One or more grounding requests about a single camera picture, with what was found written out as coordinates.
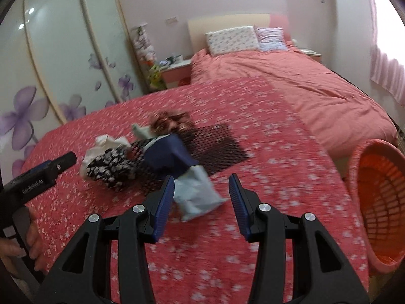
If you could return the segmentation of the black mesh net bag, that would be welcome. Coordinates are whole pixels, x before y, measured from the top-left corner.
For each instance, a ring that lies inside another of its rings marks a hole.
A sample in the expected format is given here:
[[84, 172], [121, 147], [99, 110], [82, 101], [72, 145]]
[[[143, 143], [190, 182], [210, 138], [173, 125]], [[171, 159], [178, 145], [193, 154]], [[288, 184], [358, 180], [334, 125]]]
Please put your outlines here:
[[[228, 124], [216, 124], [177, 134], [187, 151], [212, 176], [248, 159], [247, 153], [233, 137]], [[137, 176], [130, 185], [148, 194], [158, 189], [164, 178], [144, 161], [144, 147], [153, 139], [132, 143], [130, 158], [138, 163]]]

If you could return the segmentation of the navy blue cloth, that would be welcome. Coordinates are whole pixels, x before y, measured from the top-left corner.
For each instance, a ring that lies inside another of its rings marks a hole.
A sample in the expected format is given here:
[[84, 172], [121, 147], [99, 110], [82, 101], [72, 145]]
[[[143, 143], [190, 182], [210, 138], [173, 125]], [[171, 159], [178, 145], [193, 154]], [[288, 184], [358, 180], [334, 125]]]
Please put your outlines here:
[[165, 178], [170, 175], [174, 179], [182, 176], [190, 167], [199, 165], [177, 134], [151, 140], [144, 147], [144, 161], [159, 176]]

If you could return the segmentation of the brown red scrunchie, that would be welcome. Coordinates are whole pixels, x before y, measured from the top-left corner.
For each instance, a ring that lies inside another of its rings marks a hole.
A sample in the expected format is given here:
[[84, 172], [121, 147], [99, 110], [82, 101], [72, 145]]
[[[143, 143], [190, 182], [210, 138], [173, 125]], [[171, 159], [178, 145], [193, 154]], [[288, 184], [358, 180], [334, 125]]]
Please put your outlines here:
[[150, 129], [157, 135], [187, 132], [195, 128], [188, 112], [163, 110], [154, 113], [150, 118]]

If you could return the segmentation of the pink striped pillow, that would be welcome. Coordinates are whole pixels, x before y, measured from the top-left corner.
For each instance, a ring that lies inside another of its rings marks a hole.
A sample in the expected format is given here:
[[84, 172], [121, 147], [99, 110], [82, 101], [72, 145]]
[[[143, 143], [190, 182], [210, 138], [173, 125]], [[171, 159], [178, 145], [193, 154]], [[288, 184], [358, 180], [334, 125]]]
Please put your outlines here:
[[255, 26], [255, 33], [261, 51], [286, 51], [283, 28], [262, 28]]

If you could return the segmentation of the white wrapper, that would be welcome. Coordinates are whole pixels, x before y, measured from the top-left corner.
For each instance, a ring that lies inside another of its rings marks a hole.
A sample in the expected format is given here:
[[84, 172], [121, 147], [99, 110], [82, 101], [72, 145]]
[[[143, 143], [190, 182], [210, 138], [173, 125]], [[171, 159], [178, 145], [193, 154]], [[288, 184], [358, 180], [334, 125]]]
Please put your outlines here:
[[88, 180], [87, 167], [97, 157], [103, 155], [106, 150], [120, 146], [130, 147], [130, 142], [125, 137], [114, 138], [110, 135], [100, 135], [95, 139], [95, 145], [88, 149], [81, 162], [80, 176], [83, 180]]

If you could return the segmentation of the pink bed duvet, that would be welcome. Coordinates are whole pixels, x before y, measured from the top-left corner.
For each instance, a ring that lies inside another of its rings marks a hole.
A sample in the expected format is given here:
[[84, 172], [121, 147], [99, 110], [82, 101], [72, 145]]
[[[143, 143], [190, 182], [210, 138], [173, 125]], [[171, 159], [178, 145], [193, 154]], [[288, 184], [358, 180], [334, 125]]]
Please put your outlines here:
[[294, 47], [192, 57], [192, 83], [263, 77], [292, 106], [333, 160], [368, 139], [397, 143], [386, 111], [356, 86]]

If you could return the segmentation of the pale green wrapper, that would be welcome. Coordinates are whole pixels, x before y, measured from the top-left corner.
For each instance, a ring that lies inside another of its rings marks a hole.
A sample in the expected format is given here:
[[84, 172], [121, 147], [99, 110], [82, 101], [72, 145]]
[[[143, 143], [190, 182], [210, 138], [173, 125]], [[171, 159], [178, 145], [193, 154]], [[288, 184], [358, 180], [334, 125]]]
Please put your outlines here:
[[132, 133], [140, 140], [153, 139], [158, 137], [149, 126], [140, 126], [139, 124], [132, 124]]

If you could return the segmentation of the beige bed headboard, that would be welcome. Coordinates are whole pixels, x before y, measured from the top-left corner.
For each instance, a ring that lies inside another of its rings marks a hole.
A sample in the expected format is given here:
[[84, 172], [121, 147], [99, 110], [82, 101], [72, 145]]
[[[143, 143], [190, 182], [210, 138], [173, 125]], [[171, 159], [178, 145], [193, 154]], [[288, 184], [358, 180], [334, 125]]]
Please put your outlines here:
[[191, 39], [193, 53], [207, 47], [205, 34], [227, 28], [236, 28], [247, 25], [268, 27], [270, 14], [228, 14], [222, 16], [207, 16], [188, 20], [187, 26]]

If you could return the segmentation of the red floral tablecloth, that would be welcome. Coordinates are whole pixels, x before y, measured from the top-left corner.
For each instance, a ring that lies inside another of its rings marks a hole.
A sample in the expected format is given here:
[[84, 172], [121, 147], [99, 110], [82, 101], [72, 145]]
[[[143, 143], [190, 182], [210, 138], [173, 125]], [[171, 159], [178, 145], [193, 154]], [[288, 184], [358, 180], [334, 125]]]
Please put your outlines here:
[[147, 247], [159, 303], [246, 303], [257, 244], [244, 240], [228, 193], [237, 174], [245, 187], [288, 215], [314, 213], [368, 285], [360, 219], [328, 153], [264, 78], [188, 85], [92, 112], [48, 132], [27, 157], [28, 170], [65, 152], [83, 159], [101, 135], [134, 140], [158, 112], [186, 112], [198, 164], [176, 179], [163, 237]]

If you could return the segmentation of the stuffed toy stack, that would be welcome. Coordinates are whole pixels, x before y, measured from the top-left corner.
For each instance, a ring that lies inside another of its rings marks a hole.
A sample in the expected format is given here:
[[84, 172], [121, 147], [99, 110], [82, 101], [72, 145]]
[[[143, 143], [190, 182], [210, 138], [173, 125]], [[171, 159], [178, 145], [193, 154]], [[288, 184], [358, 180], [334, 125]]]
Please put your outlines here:
[[156, 51], [146, 32], [146, 23], [134, 27], [130, 31], [132, 45], [135, 49], [137, 61], [151, 91], [163, 91], [166, 89], [162, 78]]

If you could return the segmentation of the orange plastic laundry basket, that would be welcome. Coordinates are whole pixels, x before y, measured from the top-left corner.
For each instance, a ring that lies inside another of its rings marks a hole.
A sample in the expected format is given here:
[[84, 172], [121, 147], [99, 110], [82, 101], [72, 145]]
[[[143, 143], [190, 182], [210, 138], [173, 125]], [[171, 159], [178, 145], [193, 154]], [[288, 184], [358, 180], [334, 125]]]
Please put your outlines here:
[[346, 186], [360, 217], [370, 275], [394, 272], [404, 259], [404, 155], [370, 139], [349, 158]]

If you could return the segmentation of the sliding wardrobe floral doors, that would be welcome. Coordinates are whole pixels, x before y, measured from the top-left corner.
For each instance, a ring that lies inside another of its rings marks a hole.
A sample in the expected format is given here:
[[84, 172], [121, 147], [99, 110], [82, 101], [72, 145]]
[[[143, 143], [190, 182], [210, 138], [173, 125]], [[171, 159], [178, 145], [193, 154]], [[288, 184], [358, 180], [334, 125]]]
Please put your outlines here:
[[1, 176], [49, 131], [145, 93], [119, 0], [14, 0], [1, 21]]

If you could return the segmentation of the black white patterned cloth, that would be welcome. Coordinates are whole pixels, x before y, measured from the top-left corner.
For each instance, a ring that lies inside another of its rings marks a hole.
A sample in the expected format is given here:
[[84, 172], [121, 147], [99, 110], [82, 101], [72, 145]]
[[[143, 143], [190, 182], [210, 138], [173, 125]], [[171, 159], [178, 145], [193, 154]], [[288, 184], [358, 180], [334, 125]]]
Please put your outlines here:
[[123, 188], [135, 180], [137, 170], [138, 163], [130, 158], [130, 149], [120, 146], [95, 157], [85, 169], [85, 176], [108, 188]]

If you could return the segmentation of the light blue cloth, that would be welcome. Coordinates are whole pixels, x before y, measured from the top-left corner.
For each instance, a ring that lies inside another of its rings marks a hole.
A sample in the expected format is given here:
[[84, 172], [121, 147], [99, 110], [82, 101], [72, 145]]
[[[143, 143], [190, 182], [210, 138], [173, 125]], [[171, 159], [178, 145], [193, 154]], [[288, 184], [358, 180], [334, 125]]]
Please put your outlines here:
[[174, 181], [173, 199], [182, 222], [199, 218], [228, 201], [215, 190], [201, 165], [190, 167]]

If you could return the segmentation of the pink left nightstand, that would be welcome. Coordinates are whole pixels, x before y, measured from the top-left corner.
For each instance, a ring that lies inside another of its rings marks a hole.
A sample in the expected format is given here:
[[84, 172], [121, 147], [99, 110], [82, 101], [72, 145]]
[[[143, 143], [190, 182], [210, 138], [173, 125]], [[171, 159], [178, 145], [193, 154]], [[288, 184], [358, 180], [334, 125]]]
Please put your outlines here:
[[176, 88], [183, 78], [189, 78], [192, 74], [192, 60], [187, 59], [180, 63], [174, 63], [161, 72], [161, 76], [167, 89]]

